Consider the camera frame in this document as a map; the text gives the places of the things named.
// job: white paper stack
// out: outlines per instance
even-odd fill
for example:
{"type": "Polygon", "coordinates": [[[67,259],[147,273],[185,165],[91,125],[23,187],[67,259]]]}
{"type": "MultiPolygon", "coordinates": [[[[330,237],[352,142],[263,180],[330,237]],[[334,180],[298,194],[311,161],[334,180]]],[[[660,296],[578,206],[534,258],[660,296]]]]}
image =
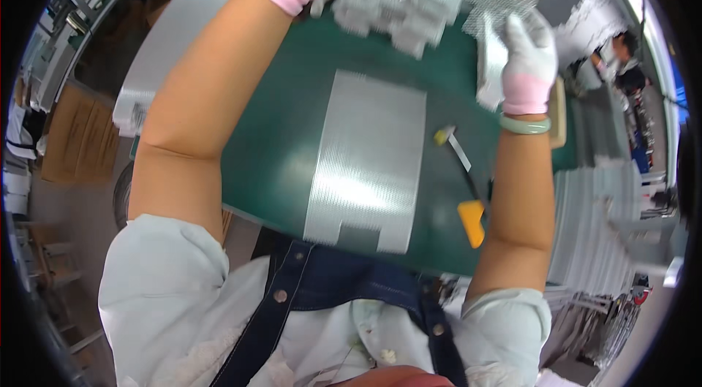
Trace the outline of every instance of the white paper stack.
{"type": "Polygon", "coordinates": [[[641,216],[636,163],[561,171],[554,180],[556,231],[548,281],[592,295],[619,295],[633,269],[610,221],[641,216]]]}

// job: white foam sheet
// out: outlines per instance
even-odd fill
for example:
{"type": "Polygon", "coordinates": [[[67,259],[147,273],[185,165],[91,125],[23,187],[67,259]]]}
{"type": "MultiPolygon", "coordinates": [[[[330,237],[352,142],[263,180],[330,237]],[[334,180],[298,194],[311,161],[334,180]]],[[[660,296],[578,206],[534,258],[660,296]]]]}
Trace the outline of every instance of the white foam sheet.
{"type": "Polygon", "coordinates": [[[425,121],[426,93],[338,70],[303,238],[334,245],[345,228],[360,229],[377,238],[377,251],[405,253],[425,121]]]}

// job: person in background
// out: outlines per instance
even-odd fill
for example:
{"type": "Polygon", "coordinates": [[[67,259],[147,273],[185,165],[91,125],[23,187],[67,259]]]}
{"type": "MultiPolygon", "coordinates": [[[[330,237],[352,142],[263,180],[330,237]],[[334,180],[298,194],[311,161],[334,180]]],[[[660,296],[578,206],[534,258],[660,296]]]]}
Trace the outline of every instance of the person in background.
{"type": "Polygon", "coordinates": [[[622,106],[628,109],[629,96],[633,96],[646,86],[646,76],[641,70],[639,60],[634,56],[638,41],[631,31],[625,31],[612,37],[613,54],[609,63],[595,51],[590,59],[605,83],[612,83],[622,96],[622,106]]]}
{"type": "Polygon", "coordinates": [[[492,216],[461,318],[422,276],[285,235],[270,257],[230,272],[222,150],[310,1],[229,0],[156,94],[131,221],[110,245],[98,298],[118,384],[534,385],[551,328],[543,290],[555,206],[548,132],[526,133],[548,130],[557,69],[537,12],[506,25],[492,216]]]}

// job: jade bangle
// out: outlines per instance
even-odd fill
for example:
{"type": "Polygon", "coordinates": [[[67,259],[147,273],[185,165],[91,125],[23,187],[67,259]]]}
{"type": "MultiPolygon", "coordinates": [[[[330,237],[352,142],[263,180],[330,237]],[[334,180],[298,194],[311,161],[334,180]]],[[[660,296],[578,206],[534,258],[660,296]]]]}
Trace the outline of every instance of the jade bangle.
{"type": "Polygon", "coordinates": [[[515,134],[543,134],[551,129],[551,118],[529,122],[500,115],[500,126],[515,134]]]}

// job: apron strap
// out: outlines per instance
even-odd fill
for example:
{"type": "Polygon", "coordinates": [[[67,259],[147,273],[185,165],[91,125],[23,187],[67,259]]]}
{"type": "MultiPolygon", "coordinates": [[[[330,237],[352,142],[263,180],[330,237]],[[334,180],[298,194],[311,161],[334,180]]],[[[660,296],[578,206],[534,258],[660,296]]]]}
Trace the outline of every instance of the apron strap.
{"type": "Polygon", "coordinates": [[[312,246],[300,242],[290,244],[283,266],[276,271],[270,288],[210,384],[211,387],[245,386],[268,361],[278,346],[311,250],[312,246]],[[269,351],[246,351],[257,348],[269,351]]]}
{"type": "MultiPolygon", "coordinates": [[[[315,249],[312,244],[294,242],[284,235],[275,241],[277,248],[270,255],[265,296],[210,387],[243,387],[250,382],[278,345],[288,314],[293,310],[293,301],[301,286],[310,255],[315,254],[309,272],[312,275],[320,271],[314,270],[319,266],[314,263],[329,259],[324,256],[324,247],[315,249]]],[[[420,279],[416,284],[424,284],[429,288],[431,279],[420,279]]],[[[468,387],[463,361],[453,342],[453,332],[446,313],[428,290],[422,291],[418,298],[420,300],[414,302],[417,307],[408,309],[408,314],[428,337],[434,372],[448,378],[456,387],[468,387]]],[[[392,304],[392,297],[380,300],[392,304]]]]}
{"type": "Polygon", "coordinates": [[[432,356],[434,372],[445,376],[456,387],[468,387],[463,359],[453,341],[453,331],[446,313],[432,295],[422,294],[424,329],[429,337],[429,354],[432,356]]]}

